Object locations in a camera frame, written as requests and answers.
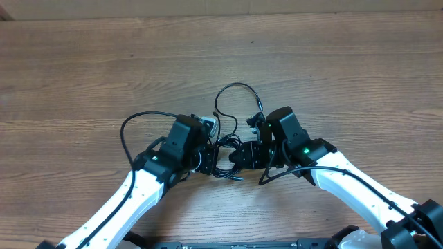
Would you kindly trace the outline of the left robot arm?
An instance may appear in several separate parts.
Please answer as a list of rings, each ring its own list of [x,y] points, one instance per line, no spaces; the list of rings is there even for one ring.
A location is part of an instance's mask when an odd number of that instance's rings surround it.
[[[175,115],[167,136],[130,158],[131,170],[112,197],[80,228],[58,244],[40,248],[117,248],[134,224],[192,172],[209,173],[215,150],[210,142],[219,118]]]

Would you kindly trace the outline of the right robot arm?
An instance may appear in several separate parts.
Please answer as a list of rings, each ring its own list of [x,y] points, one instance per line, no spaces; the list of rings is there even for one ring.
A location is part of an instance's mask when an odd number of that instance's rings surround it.
[[[229,159],[244,169],[263,169],[265,185],[293,174],[333,194],[375,230],[348,226],[316,248],[441,248],[442,206],[403,197],[355,167],[322,138],[312,139],[291,107],[248,119],[257,140],[244,142]]]

